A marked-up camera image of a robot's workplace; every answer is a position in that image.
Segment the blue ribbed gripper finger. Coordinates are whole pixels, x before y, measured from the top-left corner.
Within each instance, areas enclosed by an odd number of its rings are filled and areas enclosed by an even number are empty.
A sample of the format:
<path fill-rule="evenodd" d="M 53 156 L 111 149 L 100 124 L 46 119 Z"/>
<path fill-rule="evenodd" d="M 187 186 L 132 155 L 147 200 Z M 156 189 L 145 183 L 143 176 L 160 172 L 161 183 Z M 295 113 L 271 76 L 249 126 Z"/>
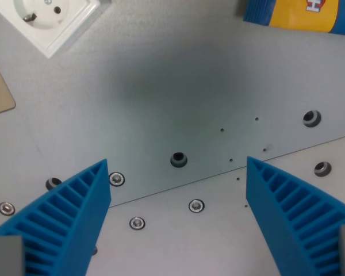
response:
<path fill-rule="evenodd" d="M 110 203 L 103 159 L 5 221 L 0 236 L 22 237 L 25 275 L 85 275 Z"/>
<path fill-rule="evenodd" d="M 246 199 L 281 275 L 341 275 L 343 202 L 252 157 Z"/>

